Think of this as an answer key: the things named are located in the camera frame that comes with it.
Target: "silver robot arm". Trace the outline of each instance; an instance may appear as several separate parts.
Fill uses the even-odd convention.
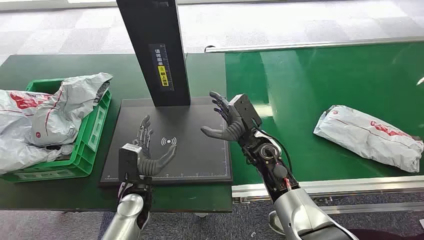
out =
[[[157,175],[176,155],[177,145],[171,145],[160,159],[151,159],[147,115],[140,124],[133,144],[119,149],[118,172],[122,182],[118,191],[116,213],[102,240],[137,240],[150,218],[152,177]]]
[[[210,96],[218,106],[214,110],[224,118],[227,127],[216,130],[204,126],[201,131],[211,138],[238,142],[246,162],[262,176],[287,240],[358,240],[300,188],[292,174],[287,150],[259,128],[262,120],[247,95],[237,95],[230,102],[216,92],[210,92]],[[289,167],[283,161],[282,150]]]

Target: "plastic bag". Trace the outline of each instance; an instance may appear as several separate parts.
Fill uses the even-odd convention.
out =
[[[63,80],[59,90],[38,105],[26,141],[37,146],[73,143],[83,118],[97,106],[110,79],[112,75],[101,72]]]
[[[422,140],[353,108],[331,106],[321,115],[313,133],[363,158],[410,173],[420,171]]]
[[[24,142],[37,106],[50,96],[38,92],[0,90],[0,175],[50,162],[72,152],[72,144],[47,149]]]

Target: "floor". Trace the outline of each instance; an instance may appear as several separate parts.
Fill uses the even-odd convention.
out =
[[[179,17],[184,50],[189,53],[201,53],[208,45],[424,36],[422,0],[182,5]],[[116,7],[0,13],[0,65],[14,54],[133,52]],[[353,199],[350,204],[361,201]],[[156,213],[144,239],[279,239],[267,225],[271,209],[268,202],[262,202],[238,204],[231,214],[206,218]],[[0,211],[0,239],[96,240],[111,217],[109,212]],[[404,236],[424,232],[418,223],[423,212],[352,213],[334,218],[349,228],[380,229]]]
[[[424,36],[422,0],[336,0],[179,6],[184,50],[208,45]],[[12,54],[133,53],[116,7],[0,13],[0,64]]]

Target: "black cable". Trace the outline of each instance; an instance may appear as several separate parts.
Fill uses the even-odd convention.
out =
[[[285,156],[286,156],[286,158],[287,158],[288,166],[290,167],[290,172],[292,172],[292,173],[293,173],[292,160],[290,159],[289,152],[287,151],[286,147],[285,147],[285,146],[284,146],[284,145],[283,145],[280,141],[278,141],[278,139],[277,139],[277,138],[275,138],[275,137],[273,137],[273,136],[269,135],[268,133],[266,133],[265,131],[263,131],[263,130],[259,129],[259,127],[254,126],[254,128],[255,128],[256,130],[258,130],[259,132],[261,132],[263,135],[265,135],[265,136],[267,136],[267,137],[270,137],[270,138],[274,139],[274,140],[278,143],[278,145],[280,145],[280,146],[281,146],[281,148],[283,149],[284,154],[285,154]]]

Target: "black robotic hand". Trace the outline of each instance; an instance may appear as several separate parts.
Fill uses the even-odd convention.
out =
[[[246,128],[243,125],[242,117],[231,102],[228,102],[224,96],[211,91],[209,95],[214,98],[212,102],[219,108],[213,110],[218,112],[227,123],[224,130],[211,129],[208,126],[202,126],[200,130],[208,137],[226,141],[238,141],[245,133]]]
[[[159,159],[151,159],[150,154],[150,140],[152,138],[153,130],[149,130],[150,116],[146,115],[140,124],[137,139],[133,141],[134,145],[142,148],[142,154],[139,162],[137,163],[138,172],[143,176],[153,177],[157,175],[171,160],[175,157],[177,145],[171,145],[168,152]]]

